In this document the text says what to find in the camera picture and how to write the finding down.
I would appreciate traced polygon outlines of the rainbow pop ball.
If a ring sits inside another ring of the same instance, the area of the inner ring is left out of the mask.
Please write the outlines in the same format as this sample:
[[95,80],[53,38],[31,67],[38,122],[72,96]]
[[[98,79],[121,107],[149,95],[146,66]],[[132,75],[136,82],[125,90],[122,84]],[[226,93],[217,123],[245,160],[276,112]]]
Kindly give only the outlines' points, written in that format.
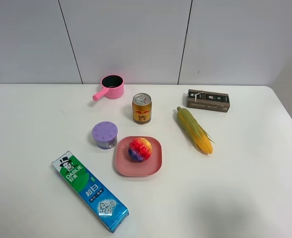
[[152,154],[151,143],[143,137],[135,138],[129,144],[128,154],[135,162],[144,162]]

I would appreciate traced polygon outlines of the gold energy drink can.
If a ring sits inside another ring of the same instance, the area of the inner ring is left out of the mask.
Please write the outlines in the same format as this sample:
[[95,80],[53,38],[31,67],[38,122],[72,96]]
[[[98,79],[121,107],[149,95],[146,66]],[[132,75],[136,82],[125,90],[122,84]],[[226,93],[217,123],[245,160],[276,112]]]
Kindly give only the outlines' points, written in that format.
[[137,124],[151,121],[152,101],[147,93],[138,93],[132,99],[133,120]]

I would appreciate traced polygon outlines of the purple lidded round jar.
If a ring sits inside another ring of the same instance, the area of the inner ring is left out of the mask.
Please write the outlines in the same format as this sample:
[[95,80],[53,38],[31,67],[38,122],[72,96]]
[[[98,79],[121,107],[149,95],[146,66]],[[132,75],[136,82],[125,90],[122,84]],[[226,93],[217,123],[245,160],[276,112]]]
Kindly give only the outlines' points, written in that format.
[[111,149],[117,144],[118,128],[110,121],[102,121],[92,129],[92,137],[100,149]]

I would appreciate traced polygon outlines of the pink toy saucepan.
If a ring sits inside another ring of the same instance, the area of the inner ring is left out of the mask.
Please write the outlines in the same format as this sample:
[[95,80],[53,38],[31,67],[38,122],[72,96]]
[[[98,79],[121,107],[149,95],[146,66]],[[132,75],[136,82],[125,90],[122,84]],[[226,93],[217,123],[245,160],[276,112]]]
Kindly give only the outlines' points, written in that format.
[[118,75],[108,75],[101,80],[102,89],[92,96],[94,101],[102,97],[117,99],[124,94],[124,80]]

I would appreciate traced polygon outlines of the pink square plate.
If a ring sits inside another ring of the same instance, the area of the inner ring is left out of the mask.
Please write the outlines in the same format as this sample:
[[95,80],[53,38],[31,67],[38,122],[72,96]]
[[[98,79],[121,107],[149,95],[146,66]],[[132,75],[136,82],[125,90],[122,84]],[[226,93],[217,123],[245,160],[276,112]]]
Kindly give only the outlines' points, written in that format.
[[117,144],[115,155],[115,168],[127,177],[147,177],[158,172],[162,165],[162,147],[158,140],[145,136],[151,146],[152,154],[145,162],[135,162],[128,153],[129,144],[137,136],[128,136],[120,140]]

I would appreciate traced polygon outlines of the toy corn cob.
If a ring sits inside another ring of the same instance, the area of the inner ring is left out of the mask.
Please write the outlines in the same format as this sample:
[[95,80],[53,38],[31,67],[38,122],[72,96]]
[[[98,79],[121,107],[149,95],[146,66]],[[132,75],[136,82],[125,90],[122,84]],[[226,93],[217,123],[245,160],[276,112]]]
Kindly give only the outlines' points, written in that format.
[[177,107],[177,121],[204,154],[213,153],[211,137],[186,108]]

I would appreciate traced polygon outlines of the brown rectangular box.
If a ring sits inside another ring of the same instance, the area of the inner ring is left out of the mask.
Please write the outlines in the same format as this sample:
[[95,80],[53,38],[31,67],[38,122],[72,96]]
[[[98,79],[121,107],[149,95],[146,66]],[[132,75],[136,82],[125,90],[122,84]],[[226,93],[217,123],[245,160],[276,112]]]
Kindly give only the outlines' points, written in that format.
[[189,89],[187,95],[187,107],[227,113],[230,108],[229,95]]

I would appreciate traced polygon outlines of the green blue toothpaste box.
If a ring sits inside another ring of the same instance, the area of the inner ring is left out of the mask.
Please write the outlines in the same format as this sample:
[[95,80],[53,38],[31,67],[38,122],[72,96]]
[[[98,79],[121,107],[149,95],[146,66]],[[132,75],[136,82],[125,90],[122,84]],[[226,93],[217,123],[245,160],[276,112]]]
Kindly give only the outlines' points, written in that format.
[[109,232],[114,233],[129,215],[128,208],[70,151],[52,166],[96,214]]

